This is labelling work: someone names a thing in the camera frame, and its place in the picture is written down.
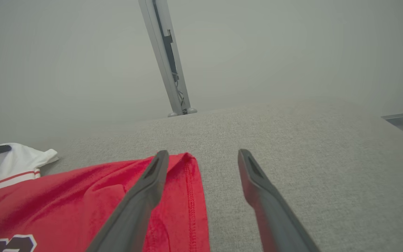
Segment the gray textured fabric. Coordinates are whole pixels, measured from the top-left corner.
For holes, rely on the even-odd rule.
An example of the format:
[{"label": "gray textured fabric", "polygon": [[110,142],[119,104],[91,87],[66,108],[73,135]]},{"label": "gray textured fabric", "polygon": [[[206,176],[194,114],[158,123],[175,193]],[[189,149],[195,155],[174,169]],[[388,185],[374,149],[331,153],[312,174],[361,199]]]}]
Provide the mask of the gray textured fabric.
[{"label": "gray textured fabric", "polygon": [[403,132],[341,101],[282,101],[70,134],[43,175],[158,150],[197,158],[213,252],[260,251],[237,167],[250,150],[323,252],[403,251]]}]

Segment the clothing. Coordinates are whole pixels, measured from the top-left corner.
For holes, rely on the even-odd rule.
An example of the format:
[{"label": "clothing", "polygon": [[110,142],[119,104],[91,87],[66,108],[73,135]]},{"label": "clothing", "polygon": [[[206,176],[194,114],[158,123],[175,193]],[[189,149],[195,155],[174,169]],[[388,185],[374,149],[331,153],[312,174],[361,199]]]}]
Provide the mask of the clothing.
[{"label": "clothing", "polygon": [[12,149],[0,153],[0,188],[37,179],[40,177],[39,167],[58,160],[57,152],[52,149],[42,152],[14,142],[2,145],[10,145]]},{"label": "clothing", "polygon": [[[22,246],[19,252],[85,251],[152,158],[100,164],[1,188],[0,251]],[[143,251],[209,249],[197,161],[189,153],[170,156]]]}]

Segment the rounded foot of post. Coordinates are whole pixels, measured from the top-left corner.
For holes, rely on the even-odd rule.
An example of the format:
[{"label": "rounded foot of post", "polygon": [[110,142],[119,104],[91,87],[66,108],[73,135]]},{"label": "rounded foot of post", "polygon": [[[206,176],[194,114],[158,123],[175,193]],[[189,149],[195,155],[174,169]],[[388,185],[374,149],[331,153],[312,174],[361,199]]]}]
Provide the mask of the rounded foot of post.
[{"label": "rounded foot of post", "polygon": [[197,113],[197,110],[193,107],[188,108],[188,114]]}]

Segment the red fabric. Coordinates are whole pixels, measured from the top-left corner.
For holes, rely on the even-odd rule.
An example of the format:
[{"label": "red fabric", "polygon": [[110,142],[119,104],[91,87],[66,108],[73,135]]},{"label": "red fabric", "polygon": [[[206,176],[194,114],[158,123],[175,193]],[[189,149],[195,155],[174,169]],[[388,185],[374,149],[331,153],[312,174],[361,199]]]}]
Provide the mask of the red fabric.
[{"label": "red fabric", "polygon": [[[0,240],[35,239],[29,252],[85,251],[153,157],[100,164],[0,189]],[[144,252],[208,252],[208,221],[197,161],[169,157],[160,204],[152,211]]]}]

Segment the printed number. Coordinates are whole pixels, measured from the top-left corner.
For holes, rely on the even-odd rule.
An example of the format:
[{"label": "printed number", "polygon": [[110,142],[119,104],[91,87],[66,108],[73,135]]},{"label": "printed number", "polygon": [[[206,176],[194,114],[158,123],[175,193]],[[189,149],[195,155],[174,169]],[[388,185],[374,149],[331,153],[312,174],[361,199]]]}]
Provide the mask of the printed number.
[{"label": "printed number", "polygon": [[4,250],[18,252],[33,252],[37,242],[31,234],[26,236],[21,234],[14,235],[9,239],[0,239],[0,252]]}]

